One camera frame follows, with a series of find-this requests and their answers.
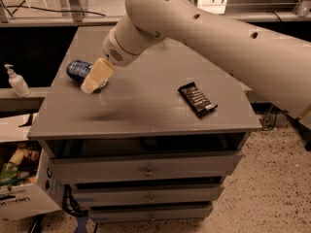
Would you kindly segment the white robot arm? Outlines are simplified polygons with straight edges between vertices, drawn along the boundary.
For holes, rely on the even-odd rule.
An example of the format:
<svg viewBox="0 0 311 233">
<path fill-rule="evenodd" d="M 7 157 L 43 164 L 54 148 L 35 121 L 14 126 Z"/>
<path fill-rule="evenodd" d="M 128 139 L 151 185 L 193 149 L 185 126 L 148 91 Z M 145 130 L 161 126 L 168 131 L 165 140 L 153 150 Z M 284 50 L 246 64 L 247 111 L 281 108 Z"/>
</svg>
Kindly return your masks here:
<svg viewBox="0 0 311 233">
<path fill-rule="evenodd" d="M 310 116 L 311 45 L 300 39 L 218 16 L 189 0 L 125 0 L 126 14 L 103 43 L 82 84 L 92 93 L 145 49 L 176 40 L 294 118 Z"/>
</svg>

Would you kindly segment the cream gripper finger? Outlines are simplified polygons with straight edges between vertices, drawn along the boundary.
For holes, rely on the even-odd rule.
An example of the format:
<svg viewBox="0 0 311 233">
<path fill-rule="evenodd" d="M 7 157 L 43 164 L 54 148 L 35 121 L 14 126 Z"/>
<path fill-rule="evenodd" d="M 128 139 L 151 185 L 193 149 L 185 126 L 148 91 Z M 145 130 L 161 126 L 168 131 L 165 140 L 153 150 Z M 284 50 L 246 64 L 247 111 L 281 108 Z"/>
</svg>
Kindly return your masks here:
<svg viewBox="0 0 311 233">
<path fill-rule="evenodd" d="M 98 58 L 81 85 L 81 90 L 91 94 L 115 73 L 114 65 L 107 58 Z"/>
</svg>

